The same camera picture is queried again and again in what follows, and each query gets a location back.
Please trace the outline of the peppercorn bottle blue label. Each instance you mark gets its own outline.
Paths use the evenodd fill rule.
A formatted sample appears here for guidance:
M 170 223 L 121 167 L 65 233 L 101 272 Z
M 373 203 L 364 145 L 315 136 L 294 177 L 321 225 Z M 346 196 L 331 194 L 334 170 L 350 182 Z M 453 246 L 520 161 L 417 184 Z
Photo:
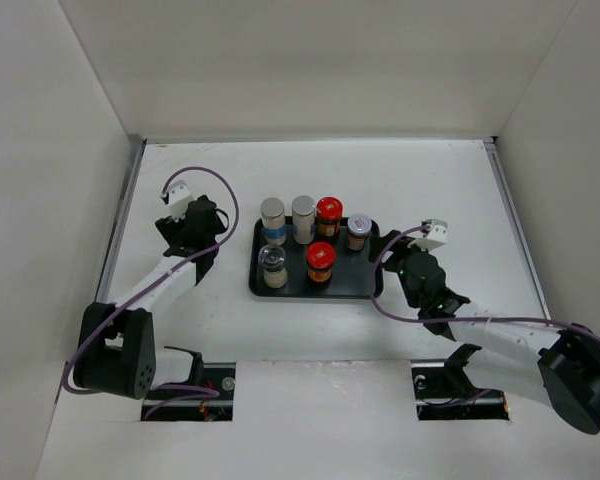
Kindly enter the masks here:
M 277 197 L 269 197 L 260 206 L 262 232 L 271 245 L 283 245 L 286 241 L 285 205 Z

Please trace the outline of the pepper grinder clear cap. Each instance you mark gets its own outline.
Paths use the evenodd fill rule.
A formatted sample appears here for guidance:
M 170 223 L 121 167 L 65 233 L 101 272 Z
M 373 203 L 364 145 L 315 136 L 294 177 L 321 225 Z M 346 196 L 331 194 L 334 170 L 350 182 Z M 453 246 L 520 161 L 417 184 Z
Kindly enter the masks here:
M 258 254 L 265 284 L 272 289 L 284 287 L 288 280 L 286 251 L 280 245 L 266 244 Z

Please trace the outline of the small jar pink label lid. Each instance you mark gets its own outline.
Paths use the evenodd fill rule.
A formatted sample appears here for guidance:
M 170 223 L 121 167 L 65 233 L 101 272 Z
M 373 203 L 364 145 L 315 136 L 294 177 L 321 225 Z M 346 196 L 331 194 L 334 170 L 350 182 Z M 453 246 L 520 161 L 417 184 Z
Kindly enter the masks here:
M 345 245 L 351 251 L 360 251 L 371 234 L 372 220 L 365 214 L 352 214 L 347 220 Z

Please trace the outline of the dark sauce jar red lid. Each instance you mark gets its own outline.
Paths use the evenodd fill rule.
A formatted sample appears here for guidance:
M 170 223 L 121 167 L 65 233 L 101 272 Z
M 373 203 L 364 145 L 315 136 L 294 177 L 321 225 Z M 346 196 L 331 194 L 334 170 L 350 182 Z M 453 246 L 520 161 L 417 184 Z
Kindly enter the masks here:
M 305 254 L 309 281 L 318 287 L 325 287 L 332 279 L 335 261 L 336 252 L 331 244 L 323 241 L 310 244 Z

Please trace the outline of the peppercorn bottle silver cap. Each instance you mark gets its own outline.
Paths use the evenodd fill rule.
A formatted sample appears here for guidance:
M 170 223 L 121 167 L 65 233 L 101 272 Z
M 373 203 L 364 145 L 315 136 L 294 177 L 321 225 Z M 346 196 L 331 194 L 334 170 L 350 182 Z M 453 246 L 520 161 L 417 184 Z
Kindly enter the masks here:
M 315 207 L 315 201 L 308 195 L 300 195 L 292 201 L 292 229 L 298 244 L 307 245 L 314 240 Z

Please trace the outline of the orange sauce jar red lid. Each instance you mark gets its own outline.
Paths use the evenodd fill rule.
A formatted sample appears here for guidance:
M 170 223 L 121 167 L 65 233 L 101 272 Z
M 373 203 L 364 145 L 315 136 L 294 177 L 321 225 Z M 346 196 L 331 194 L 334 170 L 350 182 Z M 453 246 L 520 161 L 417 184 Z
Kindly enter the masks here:
M 341 201 L 332 196 L 321 198 L 316 204 L 316 232 L 324 239 L 333 240 L 339 235 L 343 214 Z

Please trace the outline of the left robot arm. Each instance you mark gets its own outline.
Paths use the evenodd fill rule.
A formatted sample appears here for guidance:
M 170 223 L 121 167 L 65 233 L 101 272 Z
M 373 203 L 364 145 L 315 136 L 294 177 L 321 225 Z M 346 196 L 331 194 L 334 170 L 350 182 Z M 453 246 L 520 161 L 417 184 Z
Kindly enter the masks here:
M 226 212 L 205 195 L 188 198 L 178 218 L 156 221 L 168 249 L 136 287 L 111 303 L 94 302 L 86 308 L 69 386 L 132 399 L 159 388 L 186 399 L 211 394 L 204 386 L 202 354 L 158 348 L 153 321 L 212 268 L 216 237 L 227 231 L 227 221 Z

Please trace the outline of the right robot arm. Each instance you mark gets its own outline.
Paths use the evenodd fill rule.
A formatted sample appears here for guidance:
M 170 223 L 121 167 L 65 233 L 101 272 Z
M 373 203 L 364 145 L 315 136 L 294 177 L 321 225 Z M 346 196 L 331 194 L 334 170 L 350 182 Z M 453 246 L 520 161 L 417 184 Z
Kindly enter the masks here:
M 544 404 L 568 425 L 600 432 L 600 336 L 576 323 L 505 317 L 451 290 L 432 249 L 446 242 L 432 220 L 370 240 L 373 277 L 397 274 L 412 323 L 459 343 L 445 362 L 444 384 L 463 396 L 473 389 L 509 391 Z

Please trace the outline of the black rectangular tray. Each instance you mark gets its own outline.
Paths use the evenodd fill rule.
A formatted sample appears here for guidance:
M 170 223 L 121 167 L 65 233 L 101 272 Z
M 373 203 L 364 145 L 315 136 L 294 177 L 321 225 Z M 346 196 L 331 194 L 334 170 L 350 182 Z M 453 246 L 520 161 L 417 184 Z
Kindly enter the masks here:
M 382 273 L 375 275 L 375 290 L 372 290 L 370 275 L 373 262 L 370 260 L 370 240 L 379 235 L 379 227 L 371 221 L 371 235 L 365 241 L 362 250 L 353 251 L 346 246 L 348 238 L 347 217 L 340 221 L 340 231 L 332 246 L 335 250 L 335 263 L 332 278 L 325 285 L 312 282 L 308 276 L 306 264 L 307 245 L 298 244 L 293 239 L 292 217 L 285 217 L 287 238 L 282 248 L 286 252 L 285 268 L 287 283 L 278 289 L 270 288 L 264 281 L 264 270 L 258 261 L 258 254 L 266 241 L 262 220 L 254 224 L 248 285 L 251 292 L 259 297 L 300 298 L 300 299 L 365 299 L 371 293 L 380 295 L 384 288 Z

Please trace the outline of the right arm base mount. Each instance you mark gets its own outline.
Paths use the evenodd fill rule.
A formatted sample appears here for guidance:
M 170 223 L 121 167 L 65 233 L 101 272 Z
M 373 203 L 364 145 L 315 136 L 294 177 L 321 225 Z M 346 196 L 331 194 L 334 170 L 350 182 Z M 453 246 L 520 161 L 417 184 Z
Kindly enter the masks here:
M 476 388 L 464 368 L 479 350 L 461 345 L 447 359 L 411 364 L 416 414 L 421 421 L 509 420 L 504 394 Z

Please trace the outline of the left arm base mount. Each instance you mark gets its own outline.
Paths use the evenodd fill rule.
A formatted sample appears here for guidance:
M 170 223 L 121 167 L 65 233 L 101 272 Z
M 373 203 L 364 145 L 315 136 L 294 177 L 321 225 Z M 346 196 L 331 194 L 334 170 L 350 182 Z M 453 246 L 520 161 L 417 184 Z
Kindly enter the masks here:
M 208 363 L 201 353 L 166 347 L 156 353 L 153 384 L 140 419 L 149 422 L 228 422 L 233 419 L 237 366 Z

